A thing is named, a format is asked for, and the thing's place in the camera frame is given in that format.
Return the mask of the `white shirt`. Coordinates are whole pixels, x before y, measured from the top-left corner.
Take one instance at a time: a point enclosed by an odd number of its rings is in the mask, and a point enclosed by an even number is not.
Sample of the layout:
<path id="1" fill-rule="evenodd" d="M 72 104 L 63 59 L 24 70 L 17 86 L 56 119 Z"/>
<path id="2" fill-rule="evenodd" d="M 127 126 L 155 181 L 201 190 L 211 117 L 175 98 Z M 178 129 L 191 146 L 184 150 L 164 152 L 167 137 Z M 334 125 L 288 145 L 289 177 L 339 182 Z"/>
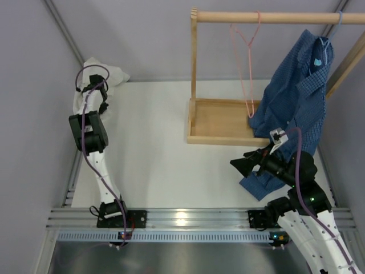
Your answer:
<path id="1" fill-rule="evenodd" d="M 129 79 L 130 75 L 120 67 L 109 66 L 94 57 L 87 59 L 76 75 L 73 114 L 96 111 L 106 121 L 112 116 L 116 88 Z"/>

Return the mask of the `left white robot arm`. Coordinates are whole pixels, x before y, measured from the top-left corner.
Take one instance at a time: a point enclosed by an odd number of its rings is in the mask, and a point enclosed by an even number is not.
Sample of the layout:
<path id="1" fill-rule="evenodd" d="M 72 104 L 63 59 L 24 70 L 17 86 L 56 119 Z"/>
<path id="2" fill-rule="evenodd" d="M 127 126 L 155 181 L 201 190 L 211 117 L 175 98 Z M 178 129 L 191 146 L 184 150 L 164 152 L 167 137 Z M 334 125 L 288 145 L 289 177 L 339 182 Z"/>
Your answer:
<path id="1" fill-rule="evenodd" d="M 111 179 L 106 165 L 106 147 L 108 135 L 101 119 L 108 107 L 107 79 L 101 75 L 89 76 L 86 87 L 77 88 L 82 96 L 82 105 L 76 114 L 68 118 L 77 146 L 87 165 L 93 170 L 100 191 L 100 221 L 110 221 L 115 227 L 127 225 L 129 214 L 121 193 Z"/>

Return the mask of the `pink wire hanger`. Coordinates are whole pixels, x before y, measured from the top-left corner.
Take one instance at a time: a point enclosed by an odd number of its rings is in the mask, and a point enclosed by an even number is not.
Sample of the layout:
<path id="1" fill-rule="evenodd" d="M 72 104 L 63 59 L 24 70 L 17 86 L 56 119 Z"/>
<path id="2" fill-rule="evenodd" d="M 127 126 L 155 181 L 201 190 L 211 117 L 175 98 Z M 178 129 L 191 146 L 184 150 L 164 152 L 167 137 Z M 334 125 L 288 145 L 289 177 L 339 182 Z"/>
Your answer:
<path id="1" fill-rule="evenodd" d="M 235 23 L 231 23 L 230 29 L 229 29 L 230 38 L 231 38 L 232 45 L 233 45 L 233 52 L 234 52 L 234 56 L 236 59 L 238 76 L 239 76 L 242 92 L 244 95 L 244 102 L 245 102 L 248 118 L 252 118 L 255 114 L 255 106 L 254 106 L 254 99 L 253 99 L 253 77 L 252 77 L 252 44 L 261 27 L 261 18 L 262 18 L 260 11 L 257 10 L 255 13 L 258 15 L 258 26 L 249 41 L 244 37 L 243 33 L 237 28 Z M 251 102 L 250 106 L 249 106 L 248 96 L 247 96 L 247 93 L 246 93 L 246 90 L 244 87 L 243 78 L 242 78 L 242 69 L 241 69 L 241 63 L 240 63 L 239 54 L 238 54 L 238 50 L 237 50 L 235 34 L 238 34 L 241 37 L 242 41 L 244 42 L 244 44 L 246 44 L 246 47 L 248 49 L 248 68 L 249 68 L 249 84 L 250 84 L 249 95 L 250 95 L 250 102 Z"/>

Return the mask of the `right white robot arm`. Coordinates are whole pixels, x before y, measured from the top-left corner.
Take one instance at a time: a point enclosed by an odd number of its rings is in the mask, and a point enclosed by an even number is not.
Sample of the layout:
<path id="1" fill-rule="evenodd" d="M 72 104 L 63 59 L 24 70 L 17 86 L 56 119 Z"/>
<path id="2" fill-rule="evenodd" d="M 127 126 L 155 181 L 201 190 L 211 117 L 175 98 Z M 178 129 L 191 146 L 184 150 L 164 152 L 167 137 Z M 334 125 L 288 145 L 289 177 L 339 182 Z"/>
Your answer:
<path id="1" fill-rule="evenodd" d="M 269 149 L 247 152 L 230 161 L 244 177 L 258 166 L 259 175 L 273 175 L 291 187 L 286 196 L 267 203 L 267 223 L 285 230 L 311 273 L 360 273 L 338 230 L 327 195 L 315 181 L 317 167 L 313 157 L 297 151 L 286 162 Z"/>

